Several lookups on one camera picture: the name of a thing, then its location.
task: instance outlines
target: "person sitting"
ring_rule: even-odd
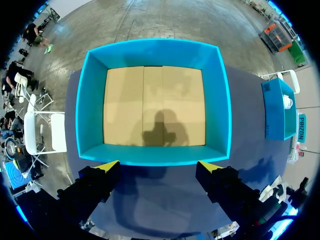
[[[11,67],[6,71],[5,81],[2,80],[2,85],[5,85],[5,88],[8,86],[13,90],[17,86],[17,82],[15,81],[16,74],[18,70],[15,67]],[[27,87],[31,87],[31,91],[39,88],[39,81],[28,79]]]
[[[7,130],[10,130],[10,131],[16,131],[17,129],[19,129],[23,132],[24,126],[22,125],[20,120],[17,117],[12,118],[12,116],[5,118],[6,115],[0,119],[0,126],[2,126],[1,129],[5,127]]]

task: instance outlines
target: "blue plastic bin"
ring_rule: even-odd
[[[205,145],[123,146],[104,144],[103,107],[108,69],[173,66],[202,70]],[[231,102],[225,66],[217,46],[180,39],[138,39],[90,50],[77,92],[75,131],[80,158],[123,165],[178,166],[229,158]]]
[[[294,91],[276,78],[262,83],[265,107],[265,138],[287,140],[297,133],[297,110]],[[290,109],[285,109],[283,95],[293,101]]]

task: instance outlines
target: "blue table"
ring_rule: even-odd
[[[265,138],[265,107],[261,83],[251,73],[226,66],[232,108],[232,142],[229,160],[222,167],[239,170],[244,183],[262,190],[283,175],[290,140]],[[75,135],[75,106],[81,71],[70,76],[65,105],[69,166],[74,178],[86,166],[100,162],[80,159]],[[213,231],[231,221],[212,204],[195,178],[196,166],[122,166],[123,178],[106,203],[91,217],[106,232],[140,239],[178,238]]]

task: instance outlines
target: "person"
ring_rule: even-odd
[[[9,69],[6,71],[6,78],[5,81],[2,81],[2,85],[5,85],[5,88],[8,88],[8,86],[13,90],[17,86],[17,82],[15,81],[16,74],[20,71],[18,66],[15,66],[14,64],[10,64]],[[22,76],[27,78],[27,87],[31,87],[31,91],[34,91],[35,89],[38,90],[39,88],[39,81],[32,80],[32,76],[25,76],[21,74]]]
[[[11,115],[10,118],[6,118],[9,116],[7,114],[0,119],[0,128],[1,129],[5,128],[6,130],[10,130],[10,131],[15,131],[17,129],[20,129],[21,131],[23,131],[24,126],[22,125],[20,120],[15,115],[14,117]]]
[[[28,81],[32,80],[35,73],[33,71],[28,70],[28,69],[24,69],[21,66],[18,66],[18,64],[19,63],[17,61],[13,61],[10,64],[9,69],[12,69],[12,70],[18,72],[19,74],[21,74],[22,76],[26,77],[28,79]]]
[[[2,93],[2,101],[5,100],[5,92],[7,93],[11,93],[11,87],[9,86],[9,84],[6,81],[6,78],[3,77],[2,78],[2,82],[1,82],[1,93]]]
[[[35,47],[46,47],[44,54],[50,53],[54,46],[48,42],[48,39],[39,34],[38,27],[34,23],[30,23],[24,29],[21,37],[23,42],[27,39]]]

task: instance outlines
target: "black equipment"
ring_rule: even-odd
[[[87,233],[80,229],[97,207],[99,202],[105,203],[121,179],[120,162],[110,162],[102,166],[104,169],[85,167],[79,171],[79,178],[65,190],[59,189],[58,199],[45,190],[38,193],[27,192],[17,197],[28,223],[41,239],[57,239],[66,236],[84,237]]]
[[[211,202],[218,203],[230,220],[239,224],[240,227],[232,239],[269,240],[273,236],[270,229],[283,219],[282,214],[288,205],[285,202],[278,203],[275,196],[261,202],[260,191],[245,185],[238,178],[238,174],[239,172],[230,166],[222,168],[199,161],[195,177]],[[305,199],[300,192],[305,193],[297,190],[294,192],[296,195],[291,195],[292,202],[298,202],[297,205],[302,204]]]

